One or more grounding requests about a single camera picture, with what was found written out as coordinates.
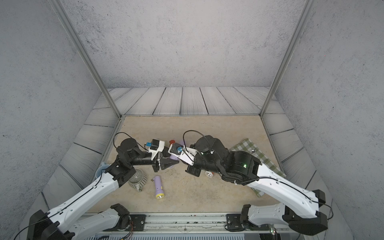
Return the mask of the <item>red flashlight white rim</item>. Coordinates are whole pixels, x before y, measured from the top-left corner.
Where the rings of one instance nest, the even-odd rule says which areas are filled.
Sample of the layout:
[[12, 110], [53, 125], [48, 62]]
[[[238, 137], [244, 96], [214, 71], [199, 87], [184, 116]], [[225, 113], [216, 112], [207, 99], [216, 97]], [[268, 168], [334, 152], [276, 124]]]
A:
[[210, 171], [205, 171], [205, 175], [208, 177], [208, 178], [212, 178], [214, 176], [214, 173], [210, 172]]

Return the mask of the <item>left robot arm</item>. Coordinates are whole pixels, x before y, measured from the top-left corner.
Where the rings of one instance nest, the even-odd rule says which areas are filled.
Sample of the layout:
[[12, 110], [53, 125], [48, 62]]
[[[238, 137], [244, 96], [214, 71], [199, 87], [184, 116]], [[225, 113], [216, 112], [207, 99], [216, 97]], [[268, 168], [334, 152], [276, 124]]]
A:
[[131, 137], [116, 148], [117, 158], [96, 180], [55, 208], [37, 211], [26, 227], [28, 240], [84, 240], [101, 231], [134, 231], [130, 212], [121, 204], [92, 217], [80, 217], [108, 194], [122, 187], [134, 174], [135, 166], [152, 166], [154, 172], [179, 163], [170, 158], [163, 141], [152, 140], [149, 149], [140, 148]]

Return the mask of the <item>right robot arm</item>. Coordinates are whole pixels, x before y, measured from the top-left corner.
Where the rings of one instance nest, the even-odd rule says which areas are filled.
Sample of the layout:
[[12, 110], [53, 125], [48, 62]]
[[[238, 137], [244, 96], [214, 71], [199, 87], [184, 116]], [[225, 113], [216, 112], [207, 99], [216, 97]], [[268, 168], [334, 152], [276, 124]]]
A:
[[253, 225], [285, 225], [302, 235], [314, 236], [328, 229], [328, 217], [320, 211], [326, 205], [321, 190], [308, 191], [270, 170], [245, 151], [229, 151], [210, 135], [189, 148], [177, 147], [187, 173], [199, 176], [202, 170], [218, 174], [225, 182], [263, 192], [278, 201], [270, 206], [244, 205], [242, 218]]

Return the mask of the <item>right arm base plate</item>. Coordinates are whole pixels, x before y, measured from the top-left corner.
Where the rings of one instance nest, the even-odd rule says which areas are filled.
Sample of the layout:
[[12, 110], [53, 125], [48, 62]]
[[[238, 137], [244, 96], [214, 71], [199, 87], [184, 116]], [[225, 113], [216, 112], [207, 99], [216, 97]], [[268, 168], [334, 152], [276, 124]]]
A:
[[225, 229], [229, 232], [241, 232], [241, 231], [268, 231], [269, 225], [254, 225], [248, 220], [242, 220], [241, 214], [226, 214]]

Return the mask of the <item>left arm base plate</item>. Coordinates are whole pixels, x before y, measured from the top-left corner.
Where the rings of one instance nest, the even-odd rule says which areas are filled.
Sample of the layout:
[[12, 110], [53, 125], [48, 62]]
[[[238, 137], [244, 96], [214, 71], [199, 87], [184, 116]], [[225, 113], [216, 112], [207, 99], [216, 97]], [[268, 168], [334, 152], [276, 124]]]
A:
[[144, 230], [146, 215], [134, 214], [119, 217], [117, 224], [113, 228], [107, 228], [104, 232], [133, 231], [142, 232]]

